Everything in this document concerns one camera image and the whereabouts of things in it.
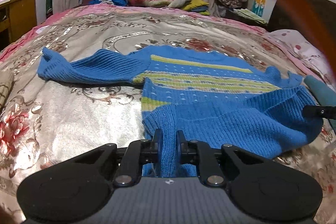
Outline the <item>wooden side desk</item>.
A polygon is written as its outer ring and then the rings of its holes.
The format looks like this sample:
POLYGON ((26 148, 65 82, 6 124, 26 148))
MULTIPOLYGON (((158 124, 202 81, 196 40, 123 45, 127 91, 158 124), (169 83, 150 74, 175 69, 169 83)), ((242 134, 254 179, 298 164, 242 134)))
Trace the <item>wooden side desk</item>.
POLYGON ((1 50, 37 26, 36 0, 1 4, 1 50))

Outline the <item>teal folded blanket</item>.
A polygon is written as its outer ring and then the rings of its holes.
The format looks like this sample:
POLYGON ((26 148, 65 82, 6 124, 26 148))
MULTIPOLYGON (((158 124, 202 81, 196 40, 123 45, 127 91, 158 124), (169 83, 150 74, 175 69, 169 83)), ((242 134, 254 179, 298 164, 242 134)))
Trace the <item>teal folded blanket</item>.
MULTIPOLYGON (((308 86, 319 106, 336 106, 335 92, 323 82, 315 79, 313 76, 306 76, 304 83, 308 86)), ((335 119, 329 119, 331 127, 335 131, 335 119)))

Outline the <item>yellow folded cloth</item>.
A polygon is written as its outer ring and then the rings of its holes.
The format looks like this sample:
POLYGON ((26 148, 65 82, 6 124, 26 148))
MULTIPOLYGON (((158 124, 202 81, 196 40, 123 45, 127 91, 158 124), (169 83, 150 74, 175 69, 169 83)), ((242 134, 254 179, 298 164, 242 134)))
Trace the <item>yellow folded cloth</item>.
POLYGON ((190 0, 181 7, 182 10, 188 12, 196 12, 203 15, 210 15, 209 3, 203 0, 190 0))

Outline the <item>blue clothes on sofa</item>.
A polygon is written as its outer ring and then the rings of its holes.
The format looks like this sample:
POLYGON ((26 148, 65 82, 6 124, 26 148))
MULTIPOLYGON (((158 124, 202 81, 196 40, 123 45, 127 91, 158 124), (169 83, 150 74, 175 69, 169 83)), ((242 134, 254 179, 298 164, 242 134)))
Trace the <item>blue clothes on sofa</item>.
POLYGON ((128 5, 128 0, 91 0, 89 1, 90 5, 103 4, 103 3, 108 4, 108 5, 125 7, 128 5))

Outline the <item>blue knit sweater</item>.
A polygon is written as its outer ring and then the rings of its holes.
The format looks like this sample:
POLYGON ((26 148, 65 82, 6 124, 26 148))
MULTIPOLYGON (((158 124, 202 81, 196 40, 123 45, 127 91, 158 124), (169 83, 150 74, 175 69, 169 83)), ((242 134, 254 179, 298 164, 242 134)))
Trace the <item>blue knit sweater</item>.
POLYGON ((148 46, 123 55, 101 49, 69 62, 43 49, 38 76, 86 85, 142 86, 145 134, 163 133, 161 161, 146 165, 147 176, 195 176, 192 165, 177 163, 177 131, 213 148, 232 144, 274 159, 318 137, 321 118, 305 118, 314 98, 299 75, 282 78, 276 67, 260 71, 236 57, 172 46, 148 46))

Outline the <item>floral satin bedspread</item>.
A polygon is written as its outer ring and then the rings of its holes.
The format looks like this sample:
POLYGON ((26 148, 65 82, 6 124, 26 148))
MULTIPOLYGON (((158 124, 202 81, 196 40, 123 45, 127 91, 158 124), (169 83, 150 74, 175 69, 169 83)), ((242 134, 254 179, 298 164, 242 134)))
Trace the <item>floral satin bedspread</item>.
POLYGON ((335 223, 335 84, 299 33, 89 5, 1 53, 1 223, 335 223))

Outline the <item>green bottle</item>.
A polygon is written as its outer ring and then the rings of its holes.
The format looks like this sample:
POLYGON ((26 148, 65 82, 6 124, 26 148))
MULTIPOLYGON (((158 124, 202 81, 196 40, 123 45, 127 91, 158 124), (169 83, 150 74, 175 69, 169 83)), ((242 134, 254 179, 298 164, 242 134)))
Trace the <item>green bottle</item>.
POLYGON ((52 0, 46 0, 46 18, 53 15, 52 0))

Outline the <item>floral white pillow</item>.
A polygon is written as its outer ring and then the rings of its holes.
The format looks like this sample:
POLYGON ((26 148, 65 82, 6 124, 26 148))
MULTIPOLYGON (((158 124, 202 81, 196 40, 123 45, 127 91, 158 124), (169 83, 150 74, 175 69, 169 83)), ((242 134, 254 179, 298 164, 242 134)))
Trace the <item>floral white pillow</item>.
POLYGON ((298 31, 282 29, 266 33, 265 37, 303 73, 312 75, 335 90, 335 78, 324 55, 298 31))

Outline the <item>checked beige pillow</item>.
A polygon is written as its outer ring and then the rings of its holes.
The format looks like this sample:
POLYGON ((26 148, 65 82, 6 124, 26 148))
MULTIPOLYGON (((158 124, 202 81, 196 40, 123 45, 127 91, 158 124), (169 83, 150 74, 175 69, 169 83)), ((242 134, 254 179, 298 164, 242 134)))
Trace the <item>checked beige pillow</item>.
POLYGON ((10 71, 1 72, 0 77, 0 108, 3 108, 14 82, 14 74, 10 71))

